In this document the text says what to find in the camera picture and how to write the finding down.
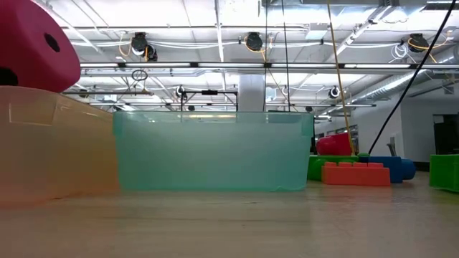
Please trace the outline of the green rectangular toy brick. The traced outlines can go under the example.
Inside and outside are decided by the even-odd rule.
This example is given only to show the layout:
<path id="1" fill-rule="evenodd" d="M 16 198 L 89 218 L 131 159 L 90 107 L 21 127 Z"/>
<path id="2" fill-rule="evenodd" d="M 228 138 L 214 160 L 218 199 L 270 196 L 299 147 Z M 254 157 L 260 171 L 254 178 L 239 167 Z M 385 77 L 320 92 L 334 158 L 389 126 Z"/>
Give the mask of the green rectangular toy brick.
<path id="1" fill-rule="evenodd" d="M 311 155 L 308 163 L 308 175 L 309 181 L 321 181 L 321 169 L 325 162 L 357 162 L 359 158 L 357 156 L 320 156 Z"/>

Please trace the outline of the red round-stud toy brick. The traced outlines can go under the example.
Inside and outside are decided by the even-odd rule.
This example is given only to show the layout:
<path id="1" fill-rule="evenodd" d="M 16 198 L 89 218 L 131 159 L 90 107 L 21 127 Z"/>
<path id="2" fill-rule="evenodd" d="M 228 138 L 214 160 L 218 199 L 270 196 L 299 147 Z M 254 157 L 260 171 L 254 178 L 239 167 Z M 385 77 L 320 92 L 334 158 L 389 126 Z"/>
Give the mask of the red round-stud toy brick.
<path id="1" fill-rule="evenodd" d="M 328 135 L 318 139 L 316 150 L 323 156 L 351 156 L 353 154 L 348 133 Z"/>

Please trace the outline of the blue round-stud toy brick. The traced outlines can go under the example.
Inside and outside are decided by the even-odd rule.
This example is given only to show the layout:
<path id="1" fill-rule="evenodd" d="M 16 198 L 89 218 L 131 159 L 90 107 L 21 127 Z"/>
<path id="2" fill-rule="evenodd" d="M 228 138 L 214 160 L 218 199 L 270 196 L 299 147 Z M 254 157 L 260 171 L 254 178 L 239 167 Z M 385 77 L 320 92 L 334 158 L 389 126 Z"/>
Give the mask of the blue round-stud toy brick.
<path id="1" fill-rule="evenodd" d="M 389 169 L 391 183 L 402 183 L 415 177 L 416 167 L 410 159 L 399 156 L 359 156 L 362 163 L 382 163 Z"/>

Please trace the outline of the red foam die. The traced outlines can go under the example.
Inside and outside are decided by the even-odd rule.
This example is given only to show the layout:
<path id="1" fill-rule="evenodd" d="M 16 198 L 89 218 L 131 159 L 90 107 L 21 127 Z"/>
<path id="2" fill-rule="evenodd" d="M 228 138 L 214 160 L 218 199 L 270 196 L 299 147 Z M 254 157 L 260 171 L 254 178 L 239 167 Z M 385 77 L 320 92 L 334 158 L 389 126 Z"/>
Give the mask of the red foam die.
<path id="1" fill-rule="evenodd" d="M 80 61 L 57 22 L 32 0 L 0 0 L 0 85 L 63 92 Z"/>

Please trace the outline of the teal translucent plastic bin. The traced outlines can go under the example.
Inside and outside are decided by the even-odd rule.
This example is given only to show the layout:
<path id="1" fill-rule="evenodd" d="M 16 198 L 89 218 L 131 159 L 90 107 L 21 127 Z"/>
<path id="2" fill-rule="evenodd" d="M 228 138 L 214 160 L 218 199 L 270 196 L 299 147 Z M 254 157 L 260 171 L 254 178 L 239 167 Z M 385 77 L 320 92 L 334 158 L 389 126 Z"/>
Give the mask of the teal translucent plastic bin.
<path id="1" fill-rule="evenodd" d="M 302 191 L 313 116 L 116 112 L 113 134 L 125 191 Z"/>

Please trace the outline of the orange flat toy brick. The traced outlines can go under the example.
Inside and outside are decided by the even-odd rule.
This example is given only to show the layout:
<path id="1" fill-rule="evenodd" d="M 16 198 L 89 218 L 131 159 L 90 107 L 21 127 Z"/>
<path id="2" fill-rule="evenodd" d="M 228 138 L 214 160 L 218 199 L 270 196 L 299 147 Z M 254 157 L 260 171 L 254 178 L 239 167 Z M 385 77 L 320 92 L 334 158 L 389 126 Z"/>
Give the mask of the orange flat toy brick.
<path id="1" fill-rule="evenodd" d="M 382 163 L 325 162 L 321 181 L 328 185 L 390 186 L 390 172 Z"/>

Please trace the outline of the orange translucent plastic bin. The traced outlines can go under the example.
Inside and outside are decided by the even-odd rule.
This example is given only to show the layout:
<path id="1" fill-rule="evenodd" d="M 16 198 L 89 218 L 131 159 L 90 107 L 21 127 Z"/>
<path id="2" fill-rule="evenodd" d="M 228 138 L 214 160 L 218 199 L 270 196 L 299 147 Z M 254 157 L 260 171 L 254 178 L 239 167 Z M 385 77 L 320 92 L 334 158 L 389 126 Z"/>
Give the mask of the orange translucent plastic bin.
<path id="1" fill-rule="evenodd" d="M 0 209 L 120 191 L 112 114 L 0 86 Z"/>

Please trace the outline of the black cabinet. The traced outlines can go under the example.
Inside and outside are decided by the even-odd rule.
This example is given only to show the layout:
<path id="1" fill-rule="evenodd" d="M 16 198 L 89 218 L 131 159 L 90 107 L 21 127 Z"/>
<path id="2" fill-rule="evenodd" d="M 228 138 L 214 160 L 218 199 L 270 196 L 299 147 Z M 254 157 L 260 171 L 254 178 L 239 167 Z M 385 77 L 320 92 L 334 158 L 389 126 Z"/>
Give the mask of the black cabinet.
<path id="1" fill-rule="evenodd" d="M 434 115 L 435 152 L 459 154 L 459 114 Z"/>

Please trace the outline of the green double-stud toy brick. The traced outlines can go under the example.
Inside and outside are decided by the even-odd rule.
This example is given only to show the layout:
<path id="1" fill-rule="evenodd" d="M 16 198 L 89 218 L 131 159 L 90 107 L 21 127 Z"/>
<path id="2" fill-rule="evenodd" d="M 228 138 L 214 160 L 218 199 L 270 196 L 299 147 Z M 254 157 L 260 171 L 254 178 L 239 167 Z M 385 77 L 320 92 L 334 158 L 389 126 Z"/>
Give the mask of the green double-stud toy brick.
<path id="1" fill-rule="evenodd" d="M 430 186 L 459 193 L 459 154 L 430 156 Z"/>

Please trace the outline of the black background frame rig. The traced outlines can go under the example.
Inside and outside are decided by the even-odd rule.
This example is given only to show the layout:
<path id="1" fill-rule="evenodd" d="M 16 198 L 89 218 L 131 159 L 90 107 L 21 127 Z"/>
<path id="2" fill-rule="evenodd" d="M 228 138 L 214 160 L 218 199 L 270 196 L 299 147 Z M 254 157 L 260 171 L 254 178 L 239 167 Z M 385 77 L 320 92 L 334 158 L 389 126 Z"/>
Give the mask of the black background frame rig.
<path id="1" fill-rule="evenodd" d="M 229 90 L 182 90 L 180 93 L 180 111 L 184 110 L 185 104 L 187 104 L 195 95 L 203 96 L 215 96 L 224 95 L 226 101 L 235 106 L 236 111 L 239 110 L 239 95 L 237 91 Z"/>

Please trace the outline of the silver ventilation duct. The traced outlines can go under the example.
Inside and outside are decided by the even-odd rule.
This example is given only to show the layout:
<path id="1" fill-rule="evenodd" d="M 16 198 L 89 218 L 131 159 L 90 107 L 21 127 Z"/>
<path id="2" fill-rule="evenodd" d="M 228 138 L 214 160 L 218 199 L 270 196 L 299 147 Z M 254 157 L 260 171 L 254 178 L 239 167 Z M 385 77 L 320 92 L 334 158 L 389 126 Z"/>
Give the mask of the silver ventilation duct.
<path id="1" fill-rule="evenodd" d="M 431 79 L 438 79 L 441 75 L 459 74 L 459 64 L 447 64 L 445 69 L 422 69 L 418 72 L 414 78 L 412 86 L 421 84 Z M 376 101 L 383 97 L 390 96 L 394 93 L 403 91 L 408 86 L 412 79 L 414 72 L 409 72 L 404 75 L 393 75 L 381 82 L 370 86 L 366 90 L 362 90 L 360 93 L 353 95 L 346 102 L 348 104 L 357 104 L 366 101 Z"/>

